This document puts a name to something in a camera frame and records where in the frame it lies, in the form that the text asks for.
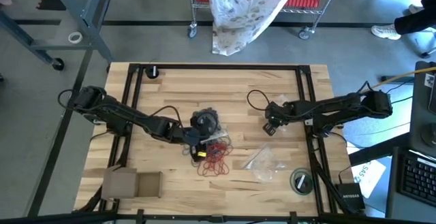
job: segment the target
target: brown cardboard box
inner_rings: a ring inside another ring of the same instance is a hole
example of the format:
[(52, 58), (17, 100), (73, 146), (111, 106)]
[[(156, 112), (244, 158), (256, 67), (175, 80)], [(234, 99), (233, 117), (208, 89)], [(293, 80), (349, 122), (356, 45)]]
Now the brown cardboard box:
[(102, 199), (161, 197), (162, 172), (136, 173), (136, 169), (109, 167), (104, 172)]

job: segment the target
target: sneaker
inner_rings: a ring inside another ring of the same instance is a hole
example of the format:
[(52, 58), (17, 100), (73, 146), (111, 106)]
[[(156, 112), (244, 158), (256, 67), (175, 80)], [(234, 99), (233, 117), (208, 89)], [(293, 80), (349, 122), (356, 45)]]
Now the sneaker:
[(395, 26), (393, 24), (388, 26), (373, 26), (371, 27), (371, 32), (377, 37), (387, 38), (391, 40), (398, 40), (401, 37), (401, 35), (396, 32)]
[(412, 14), (418, 13), (423, 9), (424, 7), (422, 7), (422, 4), (420, 3), (412, 3), (411, 5), (409, 5), (409, 11)]

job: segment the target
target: patterned fabric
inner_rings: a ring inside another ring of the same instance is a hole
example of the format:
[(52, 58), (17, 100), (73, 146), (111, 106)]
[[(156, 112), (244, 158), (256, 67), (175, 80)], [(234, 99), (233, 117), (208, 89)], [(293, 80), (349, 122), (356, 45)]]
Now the patterned fabric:
[(212, 53), (229, 56), (255, 40), (287, 0), (210, 0), (214, 18)]

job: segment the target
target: keyboard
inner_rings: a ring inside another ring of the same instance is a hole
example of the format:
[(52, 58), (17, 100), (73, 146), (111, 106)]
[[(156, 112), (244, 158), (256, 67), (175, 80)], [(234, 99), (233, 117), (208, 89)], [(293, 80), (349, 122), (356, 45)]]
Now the keyboard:
[(400, 193), (436, 207), (436, 163), (415, 154), (402, 163)]

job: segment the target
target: gray floor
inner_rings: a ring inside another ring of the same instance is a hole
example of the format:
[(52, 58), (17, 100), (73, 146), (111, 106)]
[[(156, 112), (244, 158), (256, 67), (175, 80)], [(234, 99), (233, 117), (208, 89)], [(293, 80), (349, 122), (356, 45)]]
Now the gray floor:
[[(58, 19), (65, 12), (35, 10), (39, 0), (14, 0), (4, 10), (16, 19)], [(334, 0), (323, 22), (392, 22), (401, 16), (410, 0)], [(112, 0), (108, 20), (189, 20), (187, 0)], [(200, 20), (210, 20), (208, 11)], [(279, 21), (308, 21), (281, 14)], [(50, 37), (55, 26), (26, 26), (34, 37)], [(327, 64), (335, 95), (355, 91), (380, 75), (396, 75), (414, 69), (417, 53), (434, 45), (430, 31), (404, 36), (399, 41), (379, 39), (368, 29), (319, 28), (308, 41), (296, 37), (299, 29), (271, 27), (242, 52), (230, 57), (211, 54), (211, 28), (199, 27), (195, 39), (187, 39), (186, 27), (103, 27), (102, 36), (116, 61), (241, 62)], [(62, 72), (39, 62), (0, 29), (0, 219), (21, 217), (41, 174), (51, 139), (61, 119), (57, 94), (72, 86), (82, 51), (56, 51), (66, 62)], [(84, 85), (103, 86), (106, 61), (95, 52)], [(411, 95), (411, 87), (392, 92), (392, 100)], [(398, 103), (391, 125), (409, 121), (410, 101)], [(347, 124), (345, 134), (360, 146), (370, 146), (407, 130), (407, 125), (383, 133), (386, 120), (362, 119)], [(50, 182), (42, 214), (69, 212), (80, 182), (92, 126), (74, 116)]]

